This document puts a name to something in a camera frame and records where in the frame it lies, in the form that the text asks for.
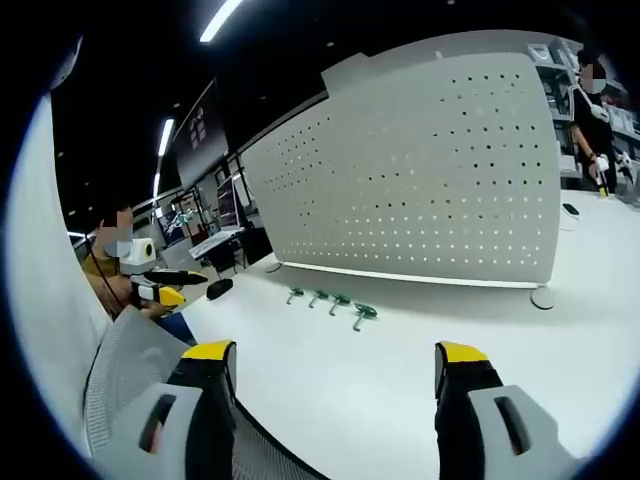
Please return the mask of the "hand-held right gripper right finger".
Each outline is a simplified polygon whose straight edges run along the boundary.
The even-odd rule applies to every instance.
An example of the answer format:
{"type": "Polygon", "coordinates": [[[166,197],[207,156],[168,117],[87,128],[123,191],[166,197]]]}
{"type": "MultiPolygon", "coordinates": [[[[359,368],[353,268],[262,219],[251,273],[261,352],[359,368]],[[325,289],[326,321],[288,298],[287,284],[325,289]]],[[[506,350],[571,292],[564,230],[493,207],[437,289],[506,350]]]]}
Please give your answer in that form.
{"type": "Polygon", "coordinates": [[[470,345],[435,345],[434,389],[441,479],[570,479],[584,463],[557,421],[470,345]]]}

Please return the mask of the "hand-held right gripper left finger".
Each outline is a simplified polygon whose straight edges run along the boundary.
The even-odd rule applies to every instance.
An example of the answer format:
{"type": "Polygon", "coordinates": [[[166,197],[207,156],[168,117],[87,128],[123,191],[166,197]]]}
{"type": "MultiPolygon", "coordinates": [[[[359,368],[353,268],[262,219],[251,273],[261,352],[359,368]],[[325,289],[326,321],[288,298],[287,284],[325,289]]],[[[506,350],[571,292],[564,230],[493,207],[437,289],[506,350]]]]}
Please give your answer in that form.
{"type": "Polygon", "coordinates": [[[117,414],[94,455],[103,479],[230,479],[236,343],[199,344],[117,414]]]}

